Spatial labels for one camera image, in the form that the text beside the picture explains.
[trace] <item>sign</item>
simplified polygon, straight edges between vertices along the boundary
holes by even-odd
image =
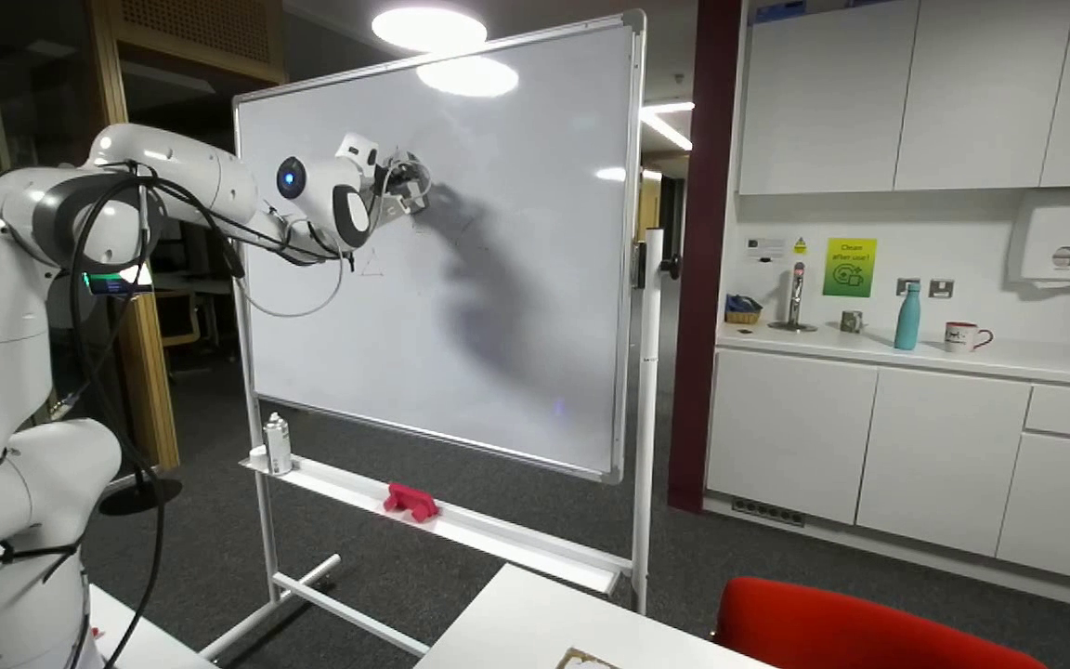
[[[871,297],[876,237],[829,237],[826,297]]]

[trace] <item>paper towel dispenser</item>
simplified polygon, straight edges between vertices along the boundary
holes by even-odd
[[[1021,208],[1006,263],[1011,281],[1070,287],[1070,204]]]

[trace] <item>wall outlet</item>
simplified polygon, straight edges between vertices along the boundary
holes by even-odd
[[[930,281],[933,299],[950,299],[954,297],[954,277],[933,277]]]
[[[900,281],[894,281],[894,297],[904,297],[909,281],[917,281],[917,277],[900,277]]]

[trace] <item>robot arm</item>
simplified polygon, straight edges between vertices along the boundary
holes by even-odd
[[[281,158],[274,208],[230,157],[183,133],[117,122],[98,133],[87,166],[16,172],[0,184],[0,223],[57,266],[122,266],[154,246],[146,210],[213,226],[230,240],[323,263],[357,254],[379,223],[374,204],[424,208],[426,172],[416,157],[382,157],[349,133],[328,158]]]
[[[119,441],[93,421],[17,429],[53,391],[57,271],[140,263],[154,214],[295,263],[344,258],[385,223],[379,200],[416,210],[424,194],[416,157],[344,137],[328,158],[281,158],[274,208],[230,153],[148,127],[109,127],[81,166],[0,178],[0,665],[66,665],[81,645],[79,542],[119,472]]]

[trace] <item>whiteboard tray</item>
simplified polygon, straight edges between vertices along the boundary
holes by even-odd
[[[474,510],[461,510],[451,503],[440,503],[440,516],[426,525],[416,525],[409,514],[385,514],[385,484],[367,478],[344,468],[331,468],[323,462],[295,458],[295,472],[269,472],[265,451],[252,451],[250,462],[242,462],[250,472],[313,491],[320,496],[354,505],[373,516],[385,516],[395,525],[409,525],[411,530],[426,530],[461,546],[471,546],[481,555],[494,555],[503,561],[556,576],[566,582],[612,595],[618,578],[633,567],[629,557],[612,557],[548,530],[530,530]]]

